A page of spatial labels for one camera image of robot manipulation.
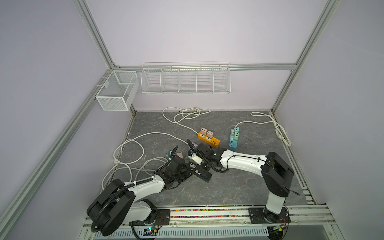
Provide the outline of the orange power strip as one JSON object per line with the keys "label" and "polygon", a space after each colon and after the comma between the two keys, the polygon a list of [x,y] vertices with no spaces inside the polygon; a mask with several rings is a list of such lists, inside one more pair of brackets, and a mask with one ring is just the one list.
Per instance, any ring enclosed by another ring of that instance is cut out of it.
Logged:
{"label": "orange power strip", "polygon": [[220,146],[220,140],[218,140],[217,138],[213,137],[213,138],[209,138],[208,136],[206,135],[203,135],[202,133],[199,133],[198,134],[198,139],[215,147],[215,148],[218,148]]}

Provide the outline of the black power strip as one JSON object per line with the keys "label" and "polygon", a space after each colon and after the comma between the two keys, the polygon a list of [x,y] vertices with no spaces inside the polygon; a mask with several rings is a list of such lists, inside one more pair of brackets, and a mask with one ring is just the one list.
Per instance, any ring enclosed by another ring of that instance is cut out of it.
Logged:
{"label": "black power strip", "polygon": [[212,174],[207,171],[207,170],[201,170],[201,169],[198,169],[198,168],[195,168],[193,170],[193,174],[198,177],[199,179],[203,180],[204,182],[206,183],[209,183],[211,178],[212,178]]}

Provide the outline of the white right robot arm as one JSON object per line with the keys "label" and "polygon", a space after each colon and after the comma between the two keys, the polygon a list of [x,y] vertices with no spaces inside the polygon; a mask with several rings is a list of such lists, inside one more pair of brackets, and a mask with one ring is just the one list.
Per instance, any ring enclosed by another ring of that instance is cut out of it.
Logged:
{"label": "white right robot arm", "polygon": [[210,170],[226,173],[231,169],[255,174],[264,179],[269,190],[263,208],[249,210],[253,224],[288,224],[291,222],[286,198],[291,192],[294,170],[277,153],[267,155],[241,154],[224,148],[194,150],[189,162],[192,173],[205,182],[212,178]]}

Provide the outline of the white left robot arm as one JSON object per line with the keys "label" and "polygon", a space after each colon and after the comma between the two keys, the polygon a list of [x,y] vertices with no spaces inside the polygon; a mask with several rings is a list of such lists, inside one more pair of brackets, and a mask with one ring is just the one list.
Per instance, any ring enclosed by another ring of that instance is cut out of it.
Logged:
{"label": "white left robot arm", "polygon": [[147,196],[177,188],[192,175],[186,164],[162,166],[146,179],[124,183],[113,180],[91,203],[87,215],[92,220],[91,232],[111,235],[125,222],[145,222],[157,210]]}

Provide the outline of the teal power strip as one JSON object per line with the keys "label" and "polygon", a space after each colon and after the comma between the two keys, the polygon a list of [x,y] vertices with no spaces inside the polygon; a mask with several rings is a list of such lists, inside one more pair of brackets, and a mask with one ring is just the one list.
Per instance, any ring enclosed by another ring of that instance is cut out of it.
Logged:
{"label": "teal power strip", "polygon": [[235,151],[237,149],[239,136],[240,136],[239,127],[235,127],[234,129],[231,129],[230,142],[229,142],[229,149],[231,151]]}

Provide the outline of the white mesh box basket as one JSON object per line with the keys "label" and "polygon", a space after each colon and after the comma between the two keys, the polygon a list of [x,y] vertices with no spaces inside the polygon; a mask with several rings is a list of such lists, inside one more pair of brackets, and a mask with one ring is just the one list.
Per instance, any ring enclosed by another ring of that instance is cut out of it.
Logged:
{"label": "white mesh box basket", "polygon": [[139,86],[135,71],[111,71],[96,99],[104,111],[129,111]]}

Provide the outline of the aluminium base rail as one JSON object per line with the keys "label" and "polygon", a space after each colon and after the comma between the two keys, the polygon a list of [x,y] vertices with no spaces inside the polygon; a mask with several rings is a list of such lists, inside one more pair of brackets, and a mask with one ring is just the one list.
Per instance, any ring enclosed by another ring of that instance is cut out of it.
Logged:
{"label": "aluminium base rail", "polygon": [[159,208],[148,224],[124,223],[106,237],[91,232],[90,226],[91,220],[87,219],[81,240],[287,240],[298,229],[308,228],[319,229],[321,239],[344,239],[326,205],[284,206],[273,221],[267,221],[263,208],[256,206]]}

